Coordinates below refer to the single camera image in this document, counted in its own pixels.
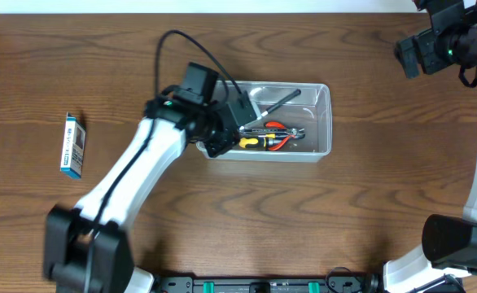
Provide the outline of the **blue white screwdriver box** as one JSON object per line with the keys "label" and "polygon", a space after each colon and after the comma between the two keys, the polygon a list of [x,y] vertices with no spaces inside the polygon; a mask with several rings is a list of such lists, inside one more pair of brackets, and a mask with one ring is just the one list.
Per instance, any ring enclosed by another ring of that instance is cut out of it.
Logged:
{"label": "blue white screwdriver box", "polygon": [[72,179],[81,179],[86,131],[69,112],[66,115],[60,171]]}

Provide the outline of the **thin black yellow screwdriver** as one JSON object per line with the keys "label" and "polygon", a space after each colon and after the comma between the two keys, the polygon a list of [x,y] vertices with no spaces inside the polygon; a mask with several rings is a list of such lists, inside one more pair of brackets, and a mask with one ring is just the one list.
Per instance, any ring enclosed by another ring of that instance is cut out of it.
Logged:
{"label": "thin black yellow screwdriver", "polygon": [[288,133],[288,132],[266,132],[266,133],[241,133],[242,137],[245,138],[272,138],[272,139],[303,139],[305,138],[305,133]]}

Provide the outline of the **stubby yellow black screwdriver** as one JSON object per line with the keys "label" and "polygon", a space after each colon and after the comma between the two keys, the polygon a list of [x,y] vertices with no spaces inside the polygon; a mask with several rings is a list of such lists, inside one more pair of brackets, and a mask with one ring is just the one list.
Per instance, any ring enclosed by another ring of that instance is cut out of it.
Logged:
{"label": "stubby yellow black screwdriver", "polygon": [[255,137],[255,138],[241,138],[238,145],[244,149],[259,149],[264,148],[268,151],[277,151],[282,148],[284,141],[276,138]]}

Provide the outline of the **small black orange hammer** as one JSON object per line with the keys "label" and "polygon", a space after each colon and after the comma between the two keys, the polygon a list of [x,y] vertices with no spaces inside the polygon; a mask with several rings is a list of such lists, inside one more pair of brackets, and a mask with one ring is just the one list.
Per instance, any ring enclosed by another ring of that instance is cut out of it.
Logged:
{"label": "small black orange hammer", "polygon": [[301,95],[301,89],[296,89],[284,98],[278,100],[275,104],[266,108],[264,111],[261,111],[255,102],[252,102],[252,109],[256,115],[255,121],[261,120],[272,112],[277,111],[282,105],[286,104],[299,95]]}

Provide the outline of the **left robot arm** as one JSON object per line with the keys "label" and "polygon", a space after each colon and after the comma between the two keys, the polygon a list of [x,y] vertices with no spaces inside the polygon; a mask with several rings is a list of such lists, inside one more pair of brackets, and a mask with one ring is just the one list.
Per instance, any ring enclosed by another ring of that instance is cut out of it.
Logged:
{"label": "left robot arm", "polygon": [[128,232],[155,184],[188,143],[204,142],[210,156],[222,155],[263,115],[247,99],[148,101],[133,140],[104,179],[73,208],[56,205],[48,213],[44,277],[58,292],[150,292],[155,276],[135,264]]}

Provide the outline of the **red handled pliers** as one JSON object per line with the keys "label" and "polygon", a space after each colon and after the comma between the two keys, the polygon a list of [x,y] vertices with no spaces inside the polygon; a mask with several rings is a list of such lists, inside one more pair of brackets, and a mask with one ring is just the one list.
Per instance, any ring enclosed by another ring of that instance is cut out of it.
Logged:
{"label": "red handled pliers", "polygon": [[279,151],[290,140],[300,140],[305,138],[304,129],[288,128],[280,122],[269,121],[264,124],[268,133],[266,137],[269,139],[267,143],[267,151]]}

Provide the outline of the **silver wrench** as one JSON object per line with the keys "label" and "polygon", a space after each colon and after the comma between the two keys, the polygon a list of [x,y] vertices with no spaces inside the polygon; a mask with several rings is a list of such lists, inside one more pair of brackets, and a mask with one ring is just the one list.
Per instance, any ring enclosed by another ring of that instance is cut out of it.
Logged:
{"label": "silver wrench", "polygon": [[240,129],[239,133],[266,133],[266,132],[288,132],[288,133],[305,133],[304,129],[297,128],[250,128]]}

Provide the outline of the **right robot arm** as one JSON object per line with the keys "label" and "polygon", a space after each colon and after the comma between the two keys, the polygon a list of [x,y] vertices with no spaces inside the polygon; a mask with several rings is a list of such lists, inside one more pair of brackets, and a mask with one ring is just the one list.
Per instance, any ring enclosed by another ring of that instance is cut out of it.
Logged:
{"label": "right robot arm", "polygon": [[[414,0],[429,15],[430,28],[395,44],[394,54],[412,79],[459,67],[458,78],[477,89],[477,2]],[[462,216],[430,215],[418,246],[383,266],[373,292],[462,292],[462,280],[477,276],[477,160]]]}

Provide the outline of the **clear plastic container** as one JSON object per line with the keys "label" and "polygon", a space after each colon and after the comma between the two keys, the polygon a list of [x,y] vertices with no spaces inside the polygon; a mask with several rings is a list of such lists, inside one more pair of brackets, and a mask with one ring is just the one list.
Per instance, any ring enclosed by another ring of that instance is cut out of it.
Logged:
{"label": "clear plastic container", "polygon": [[235,146],[219,160],[250,160],[268,162],[317,163],[332,149],[332,110],[329,88],[318,83],[274,81],[238,81],[260,112],[299,89],[301,94],[282,105],[275,112],[249,125],[262,128],[270,121],[289,128],[301,129],[304,137],[292,139],[278,151],[243,149]]}

